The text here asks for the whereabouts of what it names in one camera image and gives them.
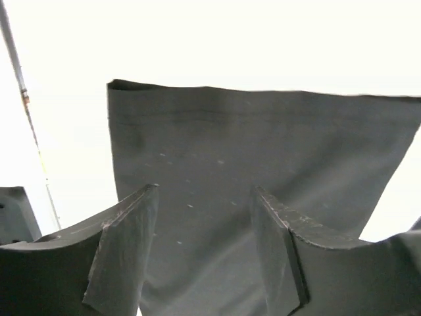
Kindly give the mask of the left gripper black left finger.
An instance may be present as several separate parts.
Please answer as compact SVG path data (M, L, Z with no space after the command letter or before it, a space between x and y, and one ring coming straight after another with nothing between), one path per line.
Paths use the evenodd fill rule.
M1 247L2 315L136 315L159 205L148 184L34 242Z

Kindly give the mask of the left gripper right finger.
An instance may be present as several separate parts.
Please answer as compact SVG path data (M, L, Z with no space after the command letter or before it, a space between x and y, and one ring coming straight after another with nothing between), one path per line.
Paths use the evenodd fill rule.
M420 231L365 242L251 190L269 315L419 315Z

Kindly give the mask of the black trousers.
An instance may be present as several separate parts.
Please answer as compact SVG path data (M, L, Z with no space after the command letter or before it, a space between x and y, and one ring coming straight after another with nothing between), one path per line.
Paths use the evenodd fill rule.
M119 198L155 184L143 315L269 315L251 190L360 234L420 127L420 99L107 86Z

